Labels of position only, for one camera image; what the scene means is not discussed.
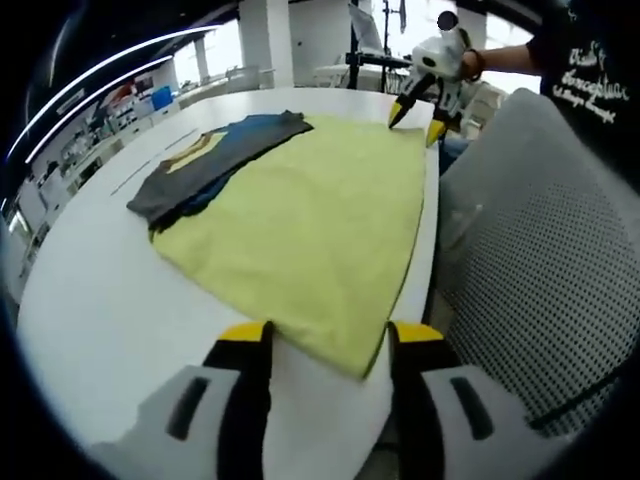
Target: blue box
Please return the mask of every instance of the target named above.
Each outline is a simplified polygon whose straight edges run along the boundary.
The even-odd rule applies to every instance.
[[[151,103],[154,110],[158,111],[161,108],[171,105],[173,103],[173,95],[171,95],[171,87],[162,87],[151,94]]]

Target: perforated chair back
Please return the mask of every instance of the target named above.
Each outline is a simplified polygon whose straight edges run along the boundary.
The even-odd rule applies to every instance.
[[[548,99],[514,93],[440,191],[436,296],[466,363],[536,419],[623,362],[640,324],[640,197]],[[582,429],[614,383],[541,432]]]

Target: person's hand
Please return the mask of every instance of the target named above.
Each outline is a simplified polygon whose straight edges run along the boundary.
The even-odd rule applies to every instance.
[[[478,55],[474,52],[464,52],[462,55],[462,65],[460,67],[460,78],[469,80],[482,73],[482,65]]]

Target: black t-shirt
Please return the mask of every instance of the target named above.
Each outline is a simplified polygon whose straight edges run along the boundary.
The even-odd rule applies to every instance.
[[[569,8],[557,10],[527,47],[543,72],[540,93],[565,113],[583,140],[617,152],[624,150],[621,142],[638,139],[637,99],[627,65],[614,62],[603,33],[589,20]]]

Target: white table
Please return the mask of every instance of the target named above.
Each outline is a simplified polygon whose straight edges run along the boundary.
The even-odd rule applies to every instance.
[[[40,250],[18,326],[37,385],[80,445],[117,440],[135,423],[140,402],[181,367],[201,364],[227,327],[247,320],[162,260],[144,220],[125,208],[158,162],[201,132],[249,114],[290,109],[386,123],[392,102],[388,95],[339,89],[206,99],[140,135],[87,182]],[[399,127],[426,128],[431,116],[432,106],[418,102]],[[420,321],[429,286],[437,153],[427,160],[418,240],[396,320]],[[277,339],[265,478],[353,479],[387,419],[391,392],[386,340],[360,383]]]

